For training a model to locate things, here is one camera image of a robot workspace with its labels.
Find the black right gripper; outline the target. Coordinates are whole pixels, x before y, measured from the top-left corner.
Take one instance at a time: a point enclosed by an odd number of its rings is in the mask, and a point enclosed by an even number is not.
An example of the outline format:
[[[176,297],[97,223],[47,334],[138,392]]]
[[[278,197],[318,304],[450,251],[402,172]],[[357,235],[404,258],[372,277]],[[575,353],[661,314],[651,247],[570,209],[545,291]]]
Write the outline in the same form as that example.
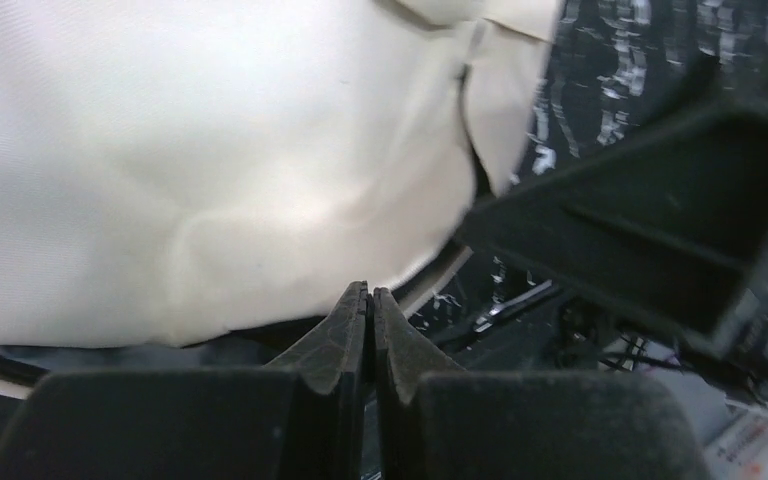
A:
[[[768,60],[734,83],[699,61],[646,124],[480,203],[456,236],[768,382]]]

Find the beige student backpack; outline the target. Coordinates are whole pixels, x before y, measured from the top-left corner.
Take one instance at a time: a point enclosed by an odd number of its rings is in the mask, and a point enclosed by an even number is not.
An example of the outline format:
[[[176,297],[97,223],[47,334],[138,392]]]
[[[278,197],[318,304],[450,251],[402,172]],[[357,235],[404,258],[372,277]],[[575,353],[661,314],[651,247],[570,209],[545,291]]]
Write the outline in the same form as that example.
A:
[[[561,1],[0,1],[0,351],[414,313],[517,182]]]

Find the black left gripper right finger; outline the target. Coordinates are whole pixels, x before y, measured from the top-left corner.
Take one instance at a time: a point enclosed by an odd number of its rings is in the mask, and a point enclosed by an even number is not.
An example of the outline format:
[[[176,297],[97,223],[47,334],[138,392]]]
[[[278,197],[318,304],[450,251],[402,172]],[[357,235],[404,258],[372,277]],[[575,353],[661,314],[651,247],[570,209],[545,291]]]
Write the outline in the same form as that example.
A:
[[[705,479],[681,406],[656,380],[593,370],[469,371],[371,297],[387,479]]]

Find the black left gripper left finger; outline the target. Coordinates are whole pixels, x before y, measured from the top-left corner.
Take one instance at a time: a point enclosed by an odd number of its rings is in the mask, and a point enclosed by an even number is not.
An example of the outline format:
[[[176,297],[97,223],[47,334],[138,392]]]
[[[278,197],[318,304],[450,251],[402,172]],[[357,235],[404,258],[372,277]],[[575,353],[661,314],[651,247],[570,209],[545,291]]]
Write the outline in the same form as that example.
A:
[[[50,375],[0,444],[0,479],[355,479],[368,289],[259,367]]]

